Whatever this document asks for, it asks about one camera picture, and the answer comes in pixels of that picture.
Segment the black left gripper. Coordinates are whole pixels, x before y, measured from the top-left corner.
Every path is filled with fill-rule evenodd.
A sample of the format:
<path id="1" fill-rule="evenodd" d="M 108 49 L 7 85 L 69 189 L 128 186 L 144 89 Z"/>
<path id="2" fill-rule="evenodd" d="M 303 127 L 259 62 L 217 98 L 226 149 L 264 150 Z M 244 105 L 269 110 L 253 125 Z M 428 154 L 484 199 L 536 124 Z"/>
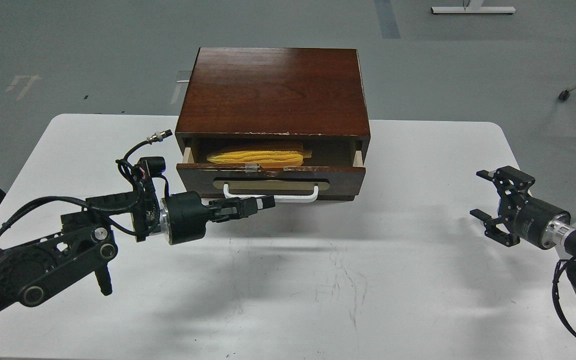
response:
<path id="1" fill-rule="evenodd" d="M 170 194 L 161 200 L 167 242 L 178 245 L 206 236 L 208 221 L 224 223 L 257 214 L 260 210 L 275 207 L 271 194 L 251 197 L 214 199 L 207 204 L 196 191 Z"/>

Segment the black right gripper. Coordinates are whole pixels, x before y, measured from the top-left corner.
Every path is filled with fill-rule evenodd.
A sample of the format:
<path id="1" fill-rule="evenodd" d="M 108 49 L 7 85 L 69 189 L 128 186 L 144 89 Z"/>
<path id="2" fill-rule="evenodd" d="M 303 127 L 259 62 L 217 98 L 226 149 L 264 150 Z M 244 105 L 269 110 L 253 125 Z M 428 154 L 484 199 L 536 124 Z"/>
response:
<path id="1" fill-rule="evenodd" d="M 475 208 L 470 215 L 482 222 L 484 235 L 495 242 L 512 247 L 523 239 L 537 248 L 551 249 L 558 241 L 553 239 L 558 223 L 569 225 L 570 213 L 551 203 L 528 194 L 535 178 L 515 167 L 503 166 L 496 170 L 480 170 L 477 176 L 492 182 L 500 196 L 499 217 Z M 499 224 L 509 232 L 498 228 Z"/>

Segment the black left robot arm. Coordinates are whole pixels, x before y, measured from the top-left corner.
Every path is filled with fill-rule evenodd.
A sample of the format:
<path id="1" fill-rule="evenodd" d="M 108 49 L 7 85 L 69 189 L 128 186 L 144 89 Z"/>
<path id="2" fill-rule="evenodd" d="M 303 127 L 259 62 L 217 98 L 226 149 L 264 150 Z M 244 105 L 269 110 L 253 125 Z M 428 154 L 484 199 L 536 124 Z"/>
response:
<path id="1" fill-rule="evenodd" d="M 0 228 L 0 237 L 32 210 L 52 202 L 80 207 L 61 215 L 60 231 L 27 243 L 0 248 L 0 312 L 20 303 L 35 307 L 66 288 L 94 274 L 101 293 L 112 294 L 108 263 L 118 255 L 113 228 L 143 242 L 149 236 L 164 234 L 170 245 L 203 239 L 207 223 L 224 223 L 273 208 L 275 198 L 266 195 L 239 195 L 203 204 L 195 191 L 169 193 L 158 198 L 153 183 L 164 179 L 165 159 L 142 157 L 132 164 L 129 157 L 147 144 L 162 142 L 171 130 L 156 132 L 133 146 L 116 164 L 131 191 L 79 199 L 70 196 L 44 196 L 25 203 Z"/>

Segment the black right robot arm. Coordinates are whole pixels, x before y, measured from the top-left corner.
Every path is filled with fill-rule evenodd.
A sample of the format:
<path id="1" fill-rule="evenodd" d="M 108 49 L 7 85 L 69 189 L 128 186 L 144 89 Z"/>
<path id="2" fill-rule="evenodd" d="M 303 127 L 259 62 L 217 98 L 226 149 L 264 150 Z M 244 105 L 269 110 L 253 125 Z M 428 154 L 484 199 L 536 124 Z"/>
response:
<path id="1" fill-rule="evenodd" d="M 566 274 L 576 290 L 576 225 L 572 225 L 567 210 L 530 195 L 535 178 L 512 166 L 493 171 L 480 170 L 477 176 L 494 185 L 499 196 L 497 215 L 480 209 L 470 215 L 482 222 L 484 235 L 508 248 L 521 240 L 547 250 L 562 246 L 569 259 L 558 260 L 551 281 L 551 299 L 562 325 L 576 338 L 560 303 L 559 282 Z"/>

